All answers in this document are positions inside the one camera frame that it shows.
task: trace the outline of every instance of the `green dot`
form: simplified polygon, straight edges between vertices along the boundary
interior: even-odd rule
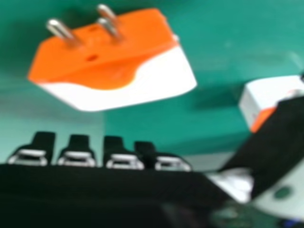
[[[292,189],[288,186],[281,187],[279,190],[275,192],[275,198],[278,200],[285,199],[290,196],[292,193]]]

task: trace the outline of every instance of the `orange part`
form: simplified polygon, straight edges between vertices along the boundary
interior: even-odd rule
[[[29,80],[69,82],[95,89],[115,89],[132,82],[148,59],[178,45],[166,18],[157,9],[118,17],[122,41],[113,41],[98,24],[74,29],[82,45],[69,47],[57,37],[40,44]]]
[[[263,125],[263,123],[272,115],[272,113],[274,113],[274,111],[276,110],[276,108],[268,108],[265,109],[263,111],[261,111],[256,119],[256,121],[254,122],[254,124],[251,126],[251,131],[252,132],[257,132],[260,127]]]

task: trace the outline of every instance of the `silver buckle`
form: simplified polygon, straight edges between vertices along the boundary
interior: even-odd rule
[[[46,153],[46,151],[41,150],[22,149],[9,158],[8,164],[46,166],[48,164],[45,158]]]
[[[192,168],[181,158],[169,157],[169,156],[159,156],[156,158],[155,170],[157,171],[184,171],[190,172]]]
[[[136,155],[112,154],[111,159],[105,165],[108,169],[143,170],[144,164]]]
[[[78,167],[95,167],[96,161],[88,152],[68,151],[59,158],[58,165],[78,166]]]

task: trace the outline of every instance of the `green surface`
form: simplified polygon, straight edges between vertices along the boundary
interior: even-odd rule
[[[252,79],[297,74],[303,68],[304,4],[300,0],[104,0],[117,13],[157,7],[180,36],[199,83],[168,100],[103,113],[80,113],[27,82],[36,48],[50,34],[50,17],[72,28],[97,18],[97,0],[1,1],[0,144],[35,130],[87,133],[100,147],[103,134],[154,141],[179,154],[229,151],[248,135],[237,107],[242,85]]]

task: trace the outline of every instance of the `metal prong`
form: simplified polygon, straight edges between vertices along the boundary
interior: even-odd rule
[[[47,29],[55,36],[63,39],[67,44],[75,46],[81,44],[79,38],[58,19],[50,19],[47,22]]]
[[[110,7],[104,4],[99,4],[97,6],[97,11],[102,17],[108,19],[113,25],[117,25],[117,16]]]
[[[97,23],[101,25],[110,35],[116,40],[121,40],[122,35],[118,31],[118,29],[107,19],[99,18]]]

